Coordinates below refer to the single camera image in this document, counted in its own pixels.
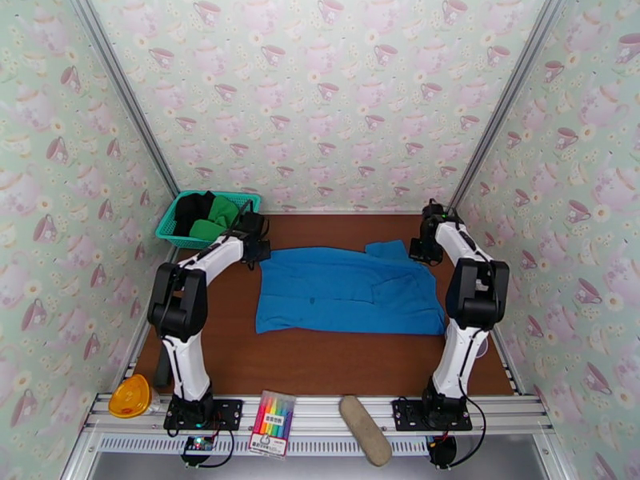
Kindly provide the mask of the green t-shirt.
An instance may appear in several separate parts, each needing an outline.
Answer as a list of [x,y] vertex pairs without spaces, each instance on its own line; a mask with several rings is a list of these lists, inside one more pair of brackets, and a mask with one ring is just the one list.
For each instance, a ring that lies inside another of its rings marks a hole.
[[188,233],[192,238],[213,242],[239,216],[239,207],[222,194],[206,192],[193,197],[193,222]]

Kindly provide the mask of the black t-shirt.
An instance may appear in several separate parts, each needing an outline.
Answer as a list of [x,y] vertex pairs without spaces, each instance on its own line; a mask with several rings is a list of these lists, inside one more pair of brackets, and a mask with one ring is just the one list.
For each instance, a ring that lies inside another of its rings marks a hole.
[[210,191],[180,197],[174,208],[173,235],[188,237],[196,222],[207,221],[214,200],[215,195]]

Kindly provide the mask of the blue t-shirt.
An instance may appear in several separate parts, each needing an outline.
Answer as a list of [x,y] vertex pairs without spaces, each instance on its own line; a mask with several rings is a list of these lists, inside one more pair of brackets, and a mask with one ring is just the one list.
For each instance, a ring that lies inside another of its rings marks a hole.
[[329,247],[277,250],[261,264],[255,330],[439,336],[445,314],[428,268],[400,240],[363,252]]

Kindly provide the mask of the teal plastic basket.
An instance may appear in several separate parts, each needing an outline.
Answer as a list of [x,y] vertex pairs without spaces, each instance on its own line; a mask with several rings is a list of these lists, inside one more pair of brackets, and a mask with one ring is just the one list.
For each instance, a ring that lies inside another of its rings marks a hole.
[[[173,235],[173,231],[175,227],[174,208],[176,205],[176,201],[180,197],[186,196],[188,194],[205,193],[205,192],[206,191],[200,191],[200,190],[188,190],[188,191],[181,192],[176,197],[176,199],[171,203],[164,217],[161,219],[160,223],[158,224],[158,228],[156,229],[156,236],[158,238],[167,240],[172,245],[178,248],[202,250],[210,246],[213,242],[203,241],[201,239],[192,238],[190,236],[182,237],[182,236]],[[221,192],[221,191],[215,191],[211,193],[222,194],[239,207],[239,216],[237,216],[236,219],[234,220],[234,222],[237,224],[239,224],[240,221],[242,220],[242,215],[244,213],[259,212],[260,204],[262,202],[261,196],[258,194],[230,193],[230,192]]]

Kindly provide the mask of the highlighter pen pack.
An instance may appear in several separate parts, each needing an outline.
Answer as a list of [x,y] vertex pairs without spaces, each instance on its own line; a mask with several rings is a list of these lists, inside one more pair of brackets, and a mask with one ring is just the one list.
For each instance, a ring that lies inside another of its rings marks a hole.
[[248,442],[249,452],[283,460],[288,451],[295,395],[264,390]]

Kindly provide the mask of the beige oblong stone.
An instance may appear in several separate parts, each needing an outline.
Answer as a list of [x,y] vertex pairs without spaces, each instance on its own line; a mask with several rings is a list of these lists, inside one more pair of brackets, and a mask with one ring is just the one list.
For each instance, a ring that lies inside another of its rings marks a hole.
[[343,396],[338,411],[367,461],[376,467],[385,466],[392,458],[391,445],[360,400]]

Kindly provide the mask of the orange plastic lid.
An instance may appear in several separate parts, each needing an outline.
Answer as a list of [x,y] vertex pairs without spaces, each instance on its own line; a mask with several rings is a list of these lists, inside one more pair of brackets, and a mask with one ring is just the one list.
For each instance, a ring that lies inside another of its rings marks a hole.
[[134,374],[112,393],[108,404],[111,415],[120,419],[135,418],[150,411],[152,391],[146,378]]

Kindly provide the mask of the black round device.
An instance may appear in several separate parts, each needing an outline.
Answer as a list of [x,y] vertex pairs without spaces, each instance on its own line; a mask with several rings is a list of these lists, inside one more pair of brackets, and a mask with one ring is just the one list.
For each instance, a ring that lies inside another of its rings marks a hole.
[[427,439],[429,460],[437,469],[448,469],[457,455],[455,437],[449,435],[433,436]]

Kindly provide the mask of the small circuit board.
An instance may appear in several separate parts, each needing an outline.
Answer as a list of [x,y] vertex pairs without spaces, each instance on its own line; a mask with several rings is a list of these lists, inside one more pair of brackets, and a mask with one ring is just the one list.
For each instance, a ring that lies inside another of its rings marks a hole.
[[184,455],[212,454],[214,446],[213,436],[189,436],[182,453]]

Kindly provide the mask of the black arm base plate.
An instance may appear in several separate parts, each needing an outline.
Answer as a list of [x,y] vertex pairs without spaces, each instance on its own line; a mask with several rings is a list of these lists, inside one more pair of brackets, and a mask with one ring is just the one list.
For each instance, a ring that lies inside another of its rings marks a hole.
[[201,401],[186,401],[172,397],[163,427],[168,434],[173,435],[185,430],[237,431],[242,406],[242,400],[238,399],[214,399],[206,396]]
[[471,431],[473,426],[466,407],[466,400],[448,398],[444,402],[399,398],[391,403],[395,429],[410,431]]

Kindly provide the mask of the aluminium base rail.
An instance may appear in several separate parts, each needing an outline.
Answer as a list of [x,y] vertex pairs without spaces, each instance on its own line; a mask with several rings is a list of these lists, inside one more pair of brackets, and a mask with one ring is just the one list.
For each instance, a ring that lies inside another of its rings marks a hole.
[[[161,408],[152,414],[130,419],[116,418],[108,411],[110,396],[98,394],[88,413],[82,430],[113,434],[161,434],[171,396],[160,396]],[[290,429],[295,436],[347,436],[350,431],[338,411],[341,398],[333,396],[299,396],[294,408]],[[395,429],[392,396],[364,396],[360,402],[386,435],[399,436]],[[468,434],[536,434],[554,431],[540,399],[533,395],[485,395],[473,398],[467,406],[472,422]]]

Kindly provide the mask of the aluminium frame post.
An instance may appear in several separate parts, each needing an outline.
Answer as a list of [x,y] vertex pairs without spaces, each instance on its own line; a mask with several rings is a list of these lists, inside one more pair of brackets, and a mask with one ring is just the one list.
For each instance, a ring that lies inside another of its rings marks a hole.
[[530,76],[530,72],[534,68],[534,63],[542,52],[551,31],[560,19],[568,1],[569,0],[544,0],[489,121],[474,148],[474,152],[462,173],[462,177],[449,203],[446,205],[447,210],[458,210],[460,208],[474,179],[488,157],[492,145],[497,141],[498,134],[510,110],[524,91],[524,86]]
[[162,154],[160,145],[147,121],[132,85],[118,60],[118,56],[114,50],[114,44],[109,39],[94,4],[91,0],[69,0],[69,2],[82,25],[83,31],[90,40],[93,51],[102,64],[128,120],[137,131],[142,145],[150,156],[155,168],[160,173],[168,191],[172,196],[177,196],[180,192],[177,181]]

